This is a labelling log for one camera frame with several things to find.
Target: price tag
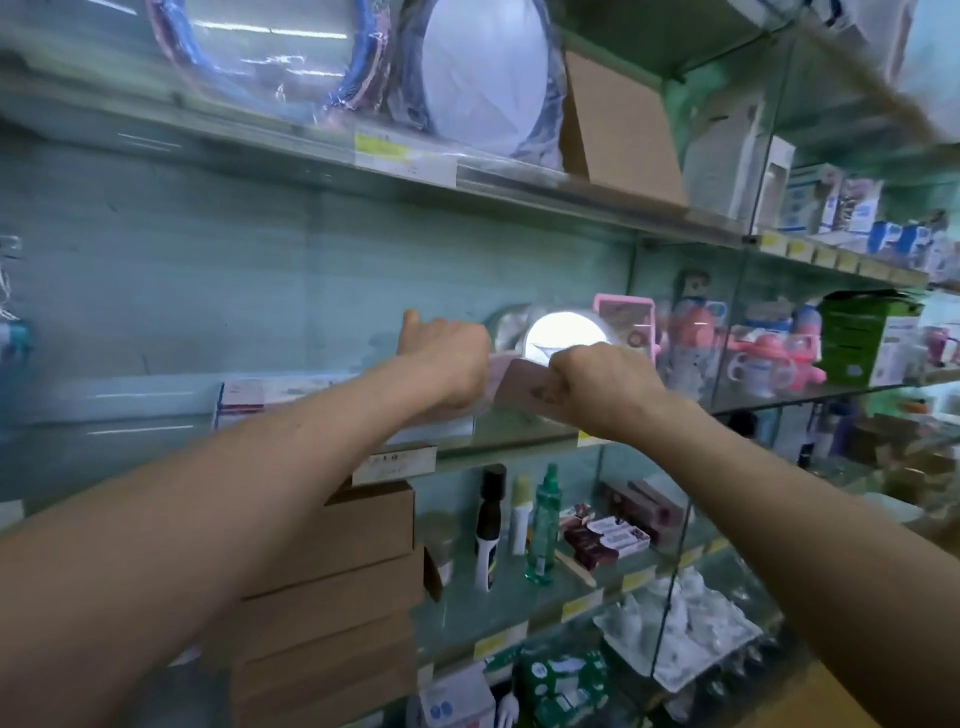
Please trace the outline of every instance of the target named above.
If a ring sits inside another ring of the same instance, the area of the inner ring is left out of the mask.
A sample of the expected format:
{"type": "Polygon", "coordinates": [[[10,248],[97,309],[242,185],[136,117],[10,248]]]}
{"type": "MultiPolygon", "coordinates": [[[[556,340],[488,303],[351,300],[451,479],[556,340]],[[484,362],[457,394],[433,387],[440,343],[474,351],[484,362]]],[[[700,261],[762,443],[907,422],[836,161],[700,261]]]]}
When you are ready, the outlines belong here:
{"type": "Polygon", "coordinates": [[[705,554],[716,553],[717,551],[722,551],[724,548],[730,545],[730,541],[725,539],[723,536],[713,539],[709,544],[707,544],[707,549],[704,551],[705,554]]]}
{"type": "Polygon", "coordinates": [[[869,279],[887,280],[890,278],[890,267],[865,257],[860,261],[860,275],[869,279]]]}
{"type": "Polygon", "coordinates": [[[860,265],[860,256],[850,251],[840,251],[837,254],[837,270],[841,273],[856,273],[860,265]]]}
{"type": "Polygon", "coordinates": [[[527,626],[529,622],[516,624],[510,629],[497,632],[495,635],[480,640],[473,646],[473,660],[483,660],[492,657],[500,650],[507,647],[513,647],[515,644],[523,642],[527,638],[527,626]]]}
{"type": "Polygon", "coordinates": [[[428,475],[437,470],[437,447],[378,452],[353,471],[353,485],[370,485],[387,480],[400,480],[414,475],[428,475]]]}
{"type": "Polygon", "coordinates": [[[769,255],[786,255],[787,236],[767,231],[760,236],[760,249],[769,255]]]}
{"type": "Polygon", "coordinates": [[[821,268],[836,268],[837,249],[826,245],[820,246],[817,248],[817,252],[813,254],[813,264],[819,265],[821,268]]]}
{"type": "Polygon", "coordinates": [[[634,589],[639,589],[656,575],[657,567],[650,567],[643,571],[628,573],[623,577],[623,584],[620,587],[620,591],[626,594],[627,592],[632,592],[634,589]]]}
{"type": "Polygon", "coordinates": [[[353,135],[358,167],[431,182],[444,187],[457,186],[457,158],[441,151],[417,149],[415,140],[386,129],[357,130],[353,135]]]}
{"type": "Polygon", "coordinates": [[[680,557],[680,568],[685,569],[690,566],[694,561],[699,559],[704,555],[704,548],[702,546],[697,546],[692,548],[689,551],[684,551],[684,554],[680,557]]]}
{"type": "Polygon", "coordinates": [[[587,435],[583,430],[580,430],[580,434],[577,435],[578,448],[592,448],[594,445],[606,445],[609,442],[610,440],[602,440],[599,437],[587,435]]]}
{"type": "Polygon", "coordinates": [[[601,604],[603,604],[603,590],[598,589],[596,592],[591,592],[586,596],[581,596],[579,599],[574,599],[573,601],[568,601],[564,605],[564,609],[560,614],[560,622],[567,622],[582,615],[584,612],[589,612],[591,609],[596,609],[601,604]]]}
{"type": "Polygon", "coordinates": [[[800,260],[804,263],[813,261],[813,254],[816,253],[817,246],[809,240],[794,238],[786,245],[786,256],[791,260],[800,260]]]}

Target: forearm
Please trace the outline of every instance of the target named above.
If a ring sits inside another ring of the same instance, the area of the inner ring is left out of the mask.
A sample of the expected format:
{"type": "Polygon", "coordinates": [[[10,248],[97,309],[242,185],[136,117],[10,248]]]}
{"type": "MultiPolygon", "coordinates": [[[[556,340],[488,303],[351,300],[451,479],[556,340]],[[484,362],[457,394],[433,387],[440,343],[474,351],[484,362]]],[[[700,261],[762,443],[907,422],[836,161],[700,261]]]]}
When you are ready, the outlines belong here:
{"type": "Polygon", "coordinates": [[[637,444],[731,540],[878,720],[947,724],[960,712],[952,687],[960,674],[960,566],[699,407],[673,403],[656,431],[637,425],[637,444]]]}
{"type": "Polygon", "coordinates": [[[72,720],[84,709],[93,717],[181,648],[363,457],[437,403],[440,390],[418,365],[399,357],[250,418],[0,540],[8,708],[55,690],[72,720]],[[86,660],[96,669],[84,674],[86,660]]]}

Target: pink package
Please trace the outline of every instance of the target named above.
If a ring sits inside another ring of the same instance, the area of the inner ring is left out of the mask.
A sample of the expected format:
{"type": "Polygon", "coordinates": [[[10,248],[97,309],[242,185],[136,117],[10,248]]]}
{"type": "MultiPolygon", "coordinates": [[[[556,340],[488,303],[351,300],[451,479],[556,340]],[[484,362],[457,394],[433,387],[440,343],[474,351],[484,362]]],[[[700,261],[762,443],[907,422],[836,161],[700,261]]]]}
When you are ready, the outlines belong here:
{"type": "Polygon", "coordinates": [[[653,299],[598,293],[593,297],[593,310],[613,329],[623,346],[640,349],[656,363],[660,347],[656,345],[653,299]]]}

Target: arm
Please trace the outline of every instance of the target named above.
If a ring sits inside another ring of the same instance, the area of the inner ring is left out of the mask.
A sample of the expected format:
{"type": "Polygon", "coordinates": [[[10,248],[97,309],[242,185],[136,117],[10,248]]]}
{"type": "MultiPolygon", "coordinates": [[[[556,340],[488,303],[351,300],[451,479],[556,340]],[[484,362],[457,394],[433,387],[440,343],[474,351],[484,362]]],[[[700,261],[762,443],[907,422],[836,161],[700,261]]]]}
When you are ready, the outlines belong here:
{"type": "Polygon", "coordinates": [[[960,564],[667,392],[640,354],[597,344],[551,367],[570,421],[669,473],[879,723],[955,723],[960,564]]]}
{"type": "Polygon", "coordinates": [[[115,708],[276,556],[365,456],[421,412],[479,396],[489,345],[483,327],[423,325],[408,311],[396,359],[5,534],[5,724],[86,725],[115,708]]]}

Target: hand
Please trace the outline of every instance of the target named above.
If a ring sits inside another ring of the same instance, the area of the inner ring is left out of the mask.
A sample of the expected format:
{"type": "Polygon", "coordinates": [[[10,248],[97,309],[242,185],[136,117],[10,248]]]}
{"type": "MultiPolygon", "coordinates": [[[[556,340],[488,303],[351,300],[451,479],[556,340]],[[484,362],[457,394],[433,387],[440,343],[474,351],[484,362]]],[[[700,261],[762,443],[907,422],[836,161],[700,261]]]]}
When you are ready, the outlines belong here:
{"type": "Polygon", "coordinates": [[[434,319],[420,321],[410,308],[403,314],[397,356],[420,361],[423,375],[437,387],[437,404],[460,408],[479,398],[487,384],[490,336],[479,324],[434,319]]]}
{"type": "Polygon", "coordinates": [[[563,378],[559,399],[567,421],[604,440],[639,447],[651,419],[687,407],[666,390],[646,355],[626,347],[572,347],[555,353],[550,369],[563,378]]]}

